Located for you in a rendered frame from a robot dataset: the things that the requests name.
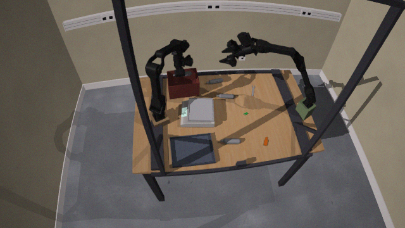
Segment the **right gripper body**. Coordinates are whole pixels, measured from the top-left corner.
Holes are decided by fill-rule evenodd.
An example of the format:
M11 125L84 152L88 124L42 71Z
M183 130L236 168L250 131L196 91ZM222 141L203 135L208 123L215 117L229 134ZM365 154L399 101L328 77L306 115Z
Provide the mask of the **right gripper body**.
M235 59L235 57L238 59L239 58L239 56L243 56L243 57L245 57L245 52L244 52L244 50L243 50L243 46L242 45L240 45L240 50L239 51L237 51L236 53L232 53L232 54L230 54L229 56L228 56L228 61L229 61L229 63L231 64L231 66L232 67L235 67L236 66L236 64L237 64L237 60Z

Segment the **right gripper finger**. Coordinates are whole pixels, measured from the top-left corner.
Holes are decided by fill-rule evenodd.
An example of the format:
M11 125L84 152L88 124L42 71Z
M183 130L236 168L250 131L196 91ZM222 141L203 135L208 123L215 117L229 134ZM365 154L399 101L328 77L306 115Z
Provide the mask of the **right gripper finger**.
M231 52L232 51L228 47L222 51L222 53L231 53Z
M220 60L219 62L220 62L220 63L226 63L226 64L229 64L229 65L230 65L230 63L227 61L227 58L228 58L228 55L227 55L226 58Z

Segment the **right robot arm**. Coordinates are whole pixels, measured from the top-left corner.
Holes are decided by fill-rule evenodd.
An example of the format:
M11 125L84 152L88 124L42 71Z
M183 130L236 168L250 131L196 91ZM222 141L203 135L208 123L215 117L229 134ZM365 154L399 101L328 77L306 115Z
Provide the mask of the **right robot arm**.
M255 56L258 53L278 53L291 56L294 63L296 64L297 69L300 71L302 75L302 79L304 81L304 93L306 95L306 100L302 103L307 107L310 108L313 106L313 103L316 102L315 92L313 86L310 84L309 77L306 71L304 57L301 56L293 47L286 47L286 46L279 46L276 44L270 44L267 41L262 39L255 39L251 38L249 32L241 32L237 35L240 43L243 45L243 50L245 54L252 54L254 53ZM256 43L256 45L254 45ZM237 45L235 41L232 39L227 42L227 47L232 51L232 53L236 53L240 50L240 45Z

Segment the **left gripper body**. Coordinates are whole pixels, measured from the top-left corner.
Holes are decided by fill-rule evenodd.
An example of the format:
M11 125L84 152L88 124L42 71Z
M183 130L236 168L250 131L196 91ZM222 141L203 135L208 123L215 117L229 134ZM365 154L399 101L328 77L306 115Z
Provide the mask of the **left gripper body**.
M175 70L175 77L183 77L185 76L185 70L182 67L182 63L183 63L183 57L179 60L173 59L174 61L174 67L176 67Z

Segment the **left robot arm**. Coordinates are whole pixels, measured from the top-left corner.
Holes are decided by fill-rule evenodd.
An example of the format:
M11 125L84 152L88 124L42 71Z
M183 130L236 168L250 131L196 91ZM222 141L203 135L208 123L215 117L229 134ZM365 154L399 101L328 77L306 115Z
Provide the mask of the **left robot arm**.
M161 87L159 81L159 75L161 74L162 69L165 65L164 58L165 56L171 53L174 59L179 60L183 57L183 53L189 48L189 46L190 44L187 42L187 40L180 41L173 39L169 45L161 48L160 50L157 50L155 54L149 58L146 64L145 71L147 76L150 78L153 93L153 98L151 99L149 111L153 112L154 115L153 117L156 122L165 119L166 99L165 96L161 94ZM161 58L160 65L152 63L152 61L154 61L157 57ZM187 55L185 58L183 57L183 65L182 65L183 67L184 66L191 67L192 64L193 59L191 58L190 55Z

